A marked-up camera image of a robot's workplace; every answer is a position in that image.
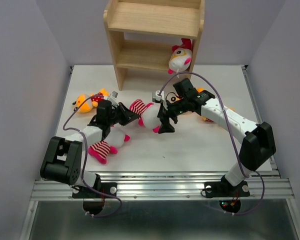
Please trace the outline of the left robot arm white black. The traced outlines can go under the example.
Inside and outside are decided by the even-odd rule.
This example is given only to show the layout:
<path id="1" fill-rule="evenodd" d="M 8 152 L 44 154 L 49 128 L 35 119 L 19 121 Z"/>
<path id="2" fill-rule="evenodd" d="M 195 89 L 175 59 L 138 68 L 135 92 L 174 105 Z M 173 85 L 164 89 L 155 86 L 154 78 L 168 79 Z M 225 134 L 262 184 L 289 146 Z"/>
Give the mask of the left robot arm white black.
<path id="1" fill-rule="evenodd" d="M 112 126 L 125 126 L 139 117 L 139 114 L 132 112 L 121 102 L 102 100 L 96 108 L 96 114 L 83 130 L 67 128 L 64 124 L 64 131 L 72 130 L 75 134 L 67 137 L 54 136 L 50 139 L 40 168 L 40 176 L 69 186 L 81 186 L 90 197 L 102 195 L 111 198 L 111 195 L 101 192 L 100 176 L 86 171 L 85 165 L 81 165 L 82 152 L 85 152 L 87 158 L 88 147 L 103 143 Z"/>

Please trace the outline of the white pink plush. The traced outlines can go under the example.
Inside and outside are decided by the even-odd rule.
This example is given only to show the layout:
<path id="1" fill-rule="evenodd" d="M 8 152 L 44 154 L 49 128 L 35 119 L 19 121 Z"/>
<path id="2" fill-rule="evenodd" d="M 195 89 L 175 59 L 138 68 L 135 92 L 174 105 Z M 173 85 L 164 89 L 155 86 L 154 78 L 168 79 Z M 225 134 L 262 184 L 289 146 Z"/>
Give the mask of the white pink plush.
<path id="1" fill-rule="evenodd" d="M 158 113 L 161 105 L 159 103 L 149 102 L 145 104 L 141 99 L 136 99 L 129 107 L 129 110 L 139 115 L 138 124 L 154 133 L 158 133 L 161 121 Z"/>
<path id="2" fill-rule="evenodd" d="M 130 139 L 131 137 L 128 134 L 115 126 L 112 126 L 110 133 L 105 140 L 94 143 L 88 148 L 88 154 L 100 164 L 105 165 L 107 163 L 108 155 L 116 155 L 118 149 Z"/>
<path id="3" fill-rule="evenodd" d="M 171 50 L 172 55 L 168 62 L 168 74 L 185 72 L 192 61 L 192 41 L 189 38 L 182 38 L 181 45 L 174 45 Z"/>

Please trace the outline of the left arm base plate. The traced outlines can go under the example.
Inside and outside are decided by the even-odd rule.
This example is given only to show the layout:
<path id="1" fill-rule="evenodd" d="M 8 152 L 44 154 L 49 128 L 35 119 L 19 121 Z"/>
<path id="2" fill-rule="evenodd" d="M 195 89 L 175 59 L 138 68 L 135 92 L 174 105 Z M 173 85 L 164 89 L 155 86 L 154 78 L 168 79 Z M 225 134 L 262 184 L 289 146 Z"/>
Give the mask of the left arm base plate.
<path id="1" fill-rule="evenodd" d="M 116 182 L 103 182 L 101 184 L 101 188 L 99 192 L 111 196 L 117 195 L 117 183 Z M 73 199 L 107 199 L 108 196 L 100 195 L 84 186 L 75 186 L 72 189 L 72 196 Z"/>

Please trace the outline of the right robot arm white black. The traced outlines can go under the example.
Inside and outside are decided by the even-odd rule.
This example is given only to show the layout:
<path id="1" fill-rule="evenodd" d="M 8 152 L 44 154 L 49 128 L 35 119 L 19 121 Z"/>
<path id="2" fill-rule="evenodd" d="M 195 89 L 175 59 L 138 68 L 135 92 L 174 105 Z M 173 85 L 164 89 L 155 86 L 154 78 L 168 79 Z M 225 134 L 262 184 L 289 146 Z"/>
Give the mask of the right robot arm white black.
<path id="1" fill-rule="evenodd" d="M 179 115 L 193 112 L 218 124 L 229 133 L 232 142 L 238 141 L 241 145 L 240 149 L 234 149 L 236 164 L 220 181 L 206 182 L 201 194 L 206 198 L 232 197 L 234 194 L 249 196 L 245 180 L 276 153 L 272 126 L 239 115 L 223 104 L 217 92 L 198 91 L 189 78 L 173 87 L 178 97 L 175 102 L 166 100 L 162 89 L 152 95 L 152 101 L 160 104 L 157 115 L 161 122 L 160 134 L 173 133 L 175 129 L 170 121 L 177 123 Z"/>

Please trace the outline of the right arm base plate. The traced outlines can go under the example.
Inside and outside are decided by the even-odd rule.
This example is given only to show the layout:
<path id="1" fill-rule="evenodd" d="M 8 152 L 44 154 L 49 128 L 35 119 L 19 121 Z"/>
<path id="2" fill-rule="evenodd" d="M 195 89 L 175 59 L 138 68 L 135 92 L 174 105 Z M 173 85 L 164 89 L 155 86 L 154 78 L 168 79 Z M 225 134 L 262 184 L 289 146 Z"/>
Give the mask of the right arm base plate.
<path id="1" fill-rule="evenodd" d="M 242 181 L 237 186 L 232 186 L 228 182 L 209 181 L 204 183 L 200 193 L 205 198 L 232 198 L 232 197 L 249 197 L 250 189 L 246 181 Z"/>

